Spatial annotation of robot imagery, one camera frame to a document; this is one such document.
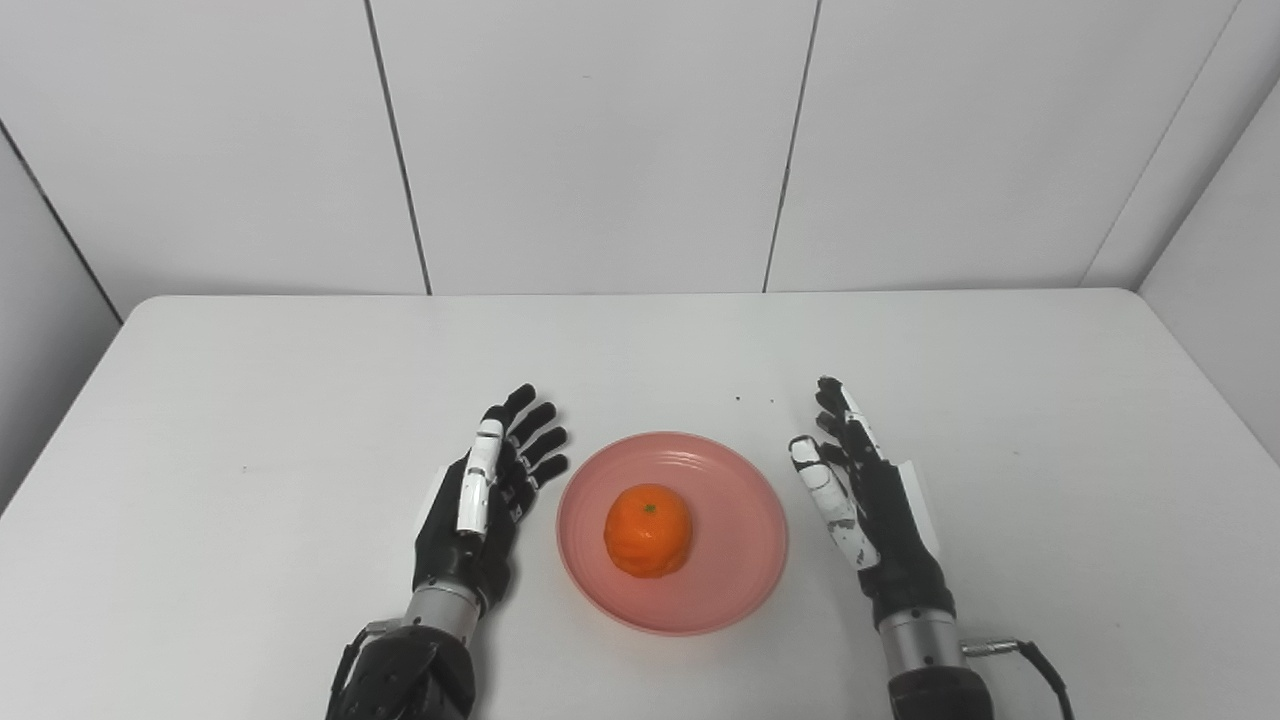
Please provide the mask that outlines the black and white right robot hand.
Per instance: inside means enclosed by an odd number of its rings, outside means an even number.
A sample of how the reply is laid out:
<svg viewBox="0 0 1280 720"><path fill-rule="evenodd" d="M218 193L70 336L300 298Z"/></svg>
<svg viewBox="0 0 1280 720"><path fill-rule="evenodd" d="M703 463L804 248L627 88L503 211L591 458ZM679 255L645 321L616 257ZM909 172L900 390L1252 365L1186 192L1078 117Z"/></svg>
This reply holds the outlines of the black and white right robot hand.
<svg viewBox="0 0 1280 720"><path fill-rule="evenodd" d="M797 436L788 445L795 471L827 530L858 573L873 621L897 612L956 614L945 573L925 544L901 468L882 452L844 383L817 382L817 425L829 437Z"/></svg>

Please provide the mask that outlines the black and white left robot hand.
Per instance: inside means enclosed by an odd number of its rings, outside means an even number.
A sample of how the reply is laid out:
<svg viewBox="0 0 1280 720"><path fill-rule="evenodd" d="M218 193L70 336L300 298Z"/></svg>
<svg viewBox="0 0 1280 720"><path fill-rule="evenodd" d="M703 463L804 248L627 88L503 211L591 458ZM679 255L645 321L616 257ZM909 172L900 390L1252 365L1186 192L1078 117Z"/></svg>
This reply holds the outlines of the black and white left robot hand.
<svg viewBox="0 0 1280 720"><path fill-rule="evenodd" d="M471 593L483 612L512 579L518 524L541 488L570 468L557 406L530 383L489 407L468 451L444 471L413 543L412 588L445 583Z"/></svg>

